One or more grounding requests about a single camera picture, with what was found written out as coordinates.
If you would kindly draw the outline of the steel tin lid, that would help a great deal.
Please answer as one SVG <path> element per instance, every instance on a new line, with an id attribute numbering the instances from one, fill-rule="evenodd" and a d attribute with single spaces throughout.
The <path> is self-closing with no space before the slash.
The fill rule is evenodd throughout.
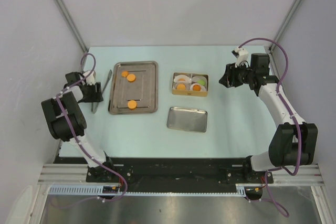
<path id="1" fill-rule="evenodd" d="M 167 127 L 173 130 L 205 133 L 208 113 L 204 110 L 170 107 Z"/>

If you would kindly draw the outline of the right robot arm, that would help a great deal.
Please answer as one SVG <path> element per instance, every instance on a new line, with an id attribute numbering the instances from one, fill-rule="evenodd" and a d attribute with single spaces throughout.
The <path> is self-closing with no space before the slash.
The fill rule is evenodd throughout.
<path id="1" fill-rule="evenodd" d="M 268 54 L 233 52 L 235 63 L 226 65 L 225 73 L 219 83 L 227 88 L 236 88 L 243 84 L 255 92 L 267 107 L 277 127 L 268 151 L 250 156 L 250 165 L 242 169 L 243 179 L 254 183 L 261 172 L 284 169 L 294 166 L 291 175 L 297 174 L 300 166 L 311 165 L 318 136 L 317 126 L 307 123 L 297 114 L 284 94 L 279 79 L 271 75 Z"/>

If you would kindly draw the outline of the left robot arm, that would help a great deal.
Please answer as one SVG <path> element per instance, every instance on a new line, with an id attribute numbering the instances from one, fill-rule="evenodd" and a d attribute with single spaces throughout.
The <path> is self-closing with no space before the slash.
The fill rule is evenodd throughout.
<path id="1" fill-rule="evenodd" d="M 94 71 L 71 72 L 66 80 L 60 94 L 41 103 L 48 129 L 53 138 L 69 142 L 84 157 L 88 182 L 110 182 L 116 169 L 111 158 L 86 134 L 87 122 L 79 106 L 103 101 L 101 83 L 96 81 Z"/>

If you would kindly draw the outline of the steel tongs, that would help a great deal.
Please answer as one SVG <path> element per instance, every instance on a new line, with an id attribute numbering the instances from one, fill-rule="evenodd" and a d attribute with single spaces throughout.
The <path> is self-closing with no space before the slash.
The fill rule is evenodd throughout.
<path id="1" fill-rule="evenodd" d="M 106 79 L 106 81 L 105 81 L 105 83 L 103 85 L 102 91 L 101 91 L 102 94 L 104 94 L 104 92 L 105 92 L 105 90 L 107 88 L 107 85 L 108 85 L 109 81 L 111 80 L 111 78 L 112 78 L 112 70 L 110 69 L 109 72 L 108 72 L 107 79 Z M 100 102 L 98 102 L 98 103 L 92 103 L 91 104 L 91 112 L 93 114 L 96 113 L 99 105 L 100 105 Z"/>

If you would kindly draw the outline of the green cookie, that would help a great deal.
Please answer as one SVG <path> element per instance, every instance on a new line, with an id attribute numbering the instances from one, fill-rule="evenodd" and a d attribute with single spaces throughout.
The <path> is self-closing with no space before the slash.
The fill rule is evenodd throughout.
<path id="1" fill-rule="evenodd" d="M 199 83 L 199 84 L 202 85 L 202 86 L 205 85 L 205 81 L 204 81 L 204 80 L 198 80 L 197 83 Z"/>

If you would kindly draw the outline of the gold cookie tin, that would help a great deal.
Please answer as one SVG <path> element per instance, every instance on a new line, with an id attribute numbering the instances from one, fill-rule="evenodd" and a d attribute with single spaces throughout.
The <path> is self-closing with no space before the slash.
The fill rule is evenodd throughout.
<path id="1" fill-rule="evenodd" d="M 196 92 L 196 91 L 190 91 L 190 90 L 187 90 L 187 91 L 175 90 L 174 89 L 175 82 L 173 80 L 176 76 L 181 75 L 181 74 L 186 75 L 186 76 L 190 77 L 191 79 L 192 79 L 193 76 L 205 76 L 206 79 L 207 79 L 207 86 L 205 86 L 206 92 Z M 209 78 L 208 78 L 207 74 L 175 72 L 175 73 L 173 73 L 173 80 L 172 80 L 172 94 L 174 94 L 174 95 L 187 95 L 187 96 L 194 96 L 194 97 L 207 97 L 207 95 L 208 95 Z"/>

